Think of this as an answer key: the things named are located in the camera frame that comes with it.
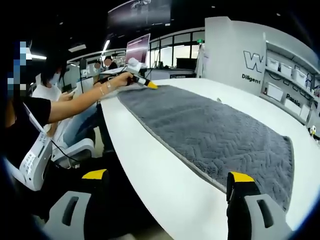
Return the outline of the person's left hand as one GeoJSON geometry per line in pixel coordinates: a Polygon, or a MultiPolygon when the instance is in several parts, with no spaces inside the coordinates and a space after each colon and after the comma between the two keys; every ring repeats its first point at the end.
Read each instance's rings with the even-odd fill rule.
{"type": "Polygon", "coordinates": [[[129,86],[133,82],[133,74],[130,72],[123,72],[120,75],[110,80],[110,85],[114,88],[129,86]]]}

